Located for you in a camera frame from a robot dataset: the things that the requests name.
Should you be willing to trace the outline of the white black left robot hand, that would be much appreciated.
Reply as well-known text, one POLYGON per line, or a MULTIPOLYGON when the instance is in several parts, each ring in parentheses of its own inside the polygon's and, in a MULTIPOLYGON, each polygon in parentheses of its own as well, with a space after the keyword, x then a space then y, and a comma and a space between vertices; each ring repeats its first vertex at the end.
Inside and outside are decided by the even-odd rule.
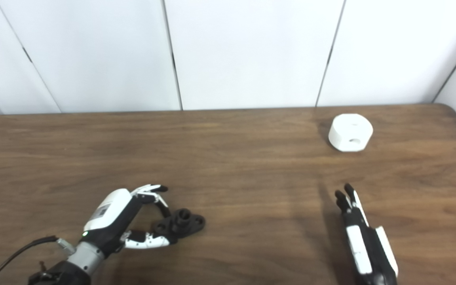
POLYGON ((164 218, 171 216, 160 192, 168 188, 160 184, 147 184, 129 191, 117 189, 98 206, 84 226, 80 242, 99 249, 104 258, 121 249, 152 249, 173 245, 176 241, 156 233, 130 230, 129 226, 144 205, 156 205, 164 218))

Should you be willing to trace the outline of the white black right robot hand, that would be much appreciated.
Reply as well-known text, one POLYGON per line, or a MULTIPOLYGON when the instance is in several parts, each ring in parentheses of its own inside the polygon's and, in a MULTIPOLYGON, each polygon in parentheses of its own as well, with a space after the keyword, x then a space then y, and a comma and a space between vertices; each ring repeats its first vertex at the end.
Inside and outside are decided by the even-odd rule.
POLYGON ((341 211, 344 229, 355 266, 357 285, 396 285, 398 265, 385 229, 371 227, 355 188, 344 184, 344 191, 335 191, 336 205, 341 211))

